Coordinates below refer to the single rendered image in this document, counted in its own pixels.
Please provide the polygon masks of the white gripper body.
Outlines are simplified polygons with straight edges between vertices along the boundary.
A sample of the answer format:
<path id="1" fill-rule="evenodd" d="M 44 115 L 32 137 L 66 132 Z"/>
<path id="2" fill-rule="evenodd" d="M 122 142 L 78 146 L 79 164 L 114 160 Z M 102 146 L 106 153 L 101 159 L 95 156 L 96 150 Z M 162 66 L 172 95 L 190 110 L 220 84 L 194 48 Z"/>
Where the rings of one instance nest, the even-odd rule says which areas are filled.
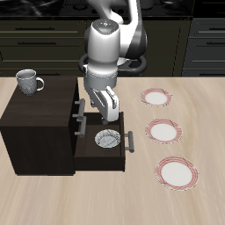
<path id="1" fill-rule="evenodd" d="M 120 102 L 110 86 L 106 86 L 103 91 L 88 87 L 87 92 L 91 106 L 97 107 L 104 119 L 113 122 L 119 118 Z"/>

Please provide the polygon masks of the grey patterned bowl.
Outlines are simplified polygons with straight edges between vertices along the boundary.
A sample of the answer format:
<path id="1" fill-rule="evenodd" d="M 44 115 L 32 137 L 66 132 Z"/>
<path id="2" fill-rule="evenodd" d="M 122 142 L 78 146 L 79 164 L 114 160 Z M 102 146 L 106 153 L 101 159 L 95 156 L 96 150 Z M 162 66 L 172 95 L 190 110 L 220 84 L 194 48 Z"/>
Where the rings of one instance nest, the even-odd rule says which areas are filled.
<path id="1" fill-rule="evenodd" d="M 103 150 L 113 150 L 120 144 L 120 133 L 112 129 L 104 129 L 95 136 L 95 143 Z"/>

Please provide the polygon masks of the white plate with red rim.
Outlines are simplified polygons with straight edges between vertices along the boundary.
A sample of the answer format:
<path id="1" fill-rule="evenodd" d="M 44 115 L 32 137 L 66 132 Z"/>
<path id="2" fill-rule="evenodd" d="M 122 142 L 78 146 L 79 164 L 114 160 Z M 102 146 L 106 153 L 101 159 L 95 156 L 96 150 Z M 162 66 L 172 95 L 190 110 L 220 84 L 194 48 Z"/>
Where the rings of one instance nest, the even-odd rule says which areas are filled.
<path id="1" fill-rule="evenodd" d="M 160 160 L 155 167 L 158 181 L 175 191 L 187 191 L 199 181 L 197 167 L 181 156 L 168 156 Z"/>
<path id="2" fill-rule="evenodd" d="M 150 88 L 141 93 L 141 101 L 150 106 L 166 106 L 172 101 L 172 95 L 162 88 Z"/>
<path id="3" fill-rule="evenodd" d="M 145 128 L 145 132 L 148 138 L 162 144 L 177 142 L 183 134 L 178 123 L 167 119 L 155 119 L 150 121 Z"/>

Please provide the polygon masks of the dark wooden cabinet drawer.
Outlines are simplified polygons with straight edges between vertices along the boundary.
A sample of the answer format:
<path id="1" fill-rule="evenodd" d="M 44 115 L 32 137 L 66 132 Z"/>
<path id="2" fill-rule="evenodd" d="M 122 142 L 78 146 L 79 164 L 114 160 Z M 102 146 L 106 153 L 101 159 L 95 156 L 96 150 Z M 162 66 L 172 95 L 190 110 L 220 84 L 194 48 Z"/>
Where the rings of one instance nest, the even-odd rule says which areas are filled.
<path id="1" fill-rule="evenodd" d="M 86 112 L 86 126 L 84 137 L 77 137 L 74 154 L 76 171 L 124 171 L 126 164 L 126 150 L 134 152 L 133 132 L 124 132 L 124 113 L 114 122 L 103 125 L 99 112 Z M 95 143 L 95 136 L 104 129 L 112 129 L 120 134 L 117 147 L 104 150 Z"/>

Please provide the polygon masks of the dark wooden cabinet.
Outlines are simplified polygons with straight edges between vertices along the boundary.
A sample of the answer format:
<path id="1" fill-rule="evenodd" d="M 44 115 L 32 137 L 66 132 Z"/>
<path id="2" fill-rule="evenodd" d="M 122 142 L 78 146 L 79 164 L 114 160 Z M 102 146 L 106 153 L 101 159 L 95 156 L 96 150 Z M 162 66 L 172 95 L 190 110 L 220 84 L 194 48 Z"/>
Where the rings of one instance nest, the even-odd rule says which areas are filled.
<path id="1" fill-rule="evenodd" d="M 44 76 L 45 87 L 31 97 L 16 89 L 0 119 L 0 133 L 16 174 L 75 173 L 79 124 L 76 76 Z"/>

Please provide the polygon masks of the grey patterned mug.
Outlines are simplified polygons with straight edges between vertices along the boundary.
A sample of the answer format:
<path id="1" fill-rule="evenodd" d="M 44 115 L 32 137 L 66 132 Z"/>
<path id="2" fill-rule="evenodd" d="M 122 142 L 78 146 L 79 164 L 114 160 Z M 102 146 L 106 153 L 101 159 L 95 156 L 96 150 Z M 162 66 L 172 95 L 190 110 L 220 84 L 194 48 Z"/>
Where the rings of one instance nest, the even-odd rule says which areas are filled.
<path id="1" fill-rule="evenodd" d="M 23 69 L 16 74 L 18 87 L 21 92 L 31 97 L 37 91 L 42 91 L 45 87 L 45 82 L 42 78 L 36 76 L 36 71 L 33 69 Z"/>

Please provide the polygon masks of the dark kitchen cupboards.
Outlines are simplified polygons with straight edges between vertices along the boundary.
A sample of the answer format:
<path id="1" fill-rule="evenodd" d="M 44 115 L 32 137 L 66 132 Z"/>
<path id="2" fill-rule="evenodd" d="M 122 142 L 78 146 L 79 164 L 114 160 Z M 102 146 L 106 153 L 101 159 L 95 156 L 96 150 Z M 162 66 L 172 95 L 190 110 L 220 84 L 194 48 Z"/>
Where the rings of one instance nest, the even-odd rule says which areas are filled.
<path id="1" fill-rule="evenodd" d="M 225 0 L 0 0 L 0 76 L 80 76 L 85 32 L 109 18 L 147 35 L 120 76 L 225 76 Z"/>

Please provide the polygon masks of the flat black base plate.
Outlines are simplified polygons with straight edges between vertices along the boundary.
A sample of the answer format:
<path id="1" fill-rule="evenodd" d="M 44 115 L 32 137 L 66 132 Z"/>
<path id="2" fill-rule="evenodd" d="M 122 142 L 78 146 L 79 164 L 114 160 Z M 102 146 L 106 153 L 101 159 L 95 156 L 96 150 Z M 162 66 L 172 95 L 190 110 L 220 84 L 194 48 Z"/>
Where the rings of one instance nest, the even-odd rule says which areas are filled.
<path id="1" fill-rule="evenodd" d="M 84 54 L 78 63 L 79 69 L 83 72 L 83 66 L 86 65 L 89 61 L 87 54 Z M 131 74 L 141 74 L 147 68 L 147 61 L 143 55 L 141 55 L 137 61 L 140 63 L 138 67 L 129 67 L 128 65 L 122 64 L 118 67 L 119 72 L 128 72 Z"/>

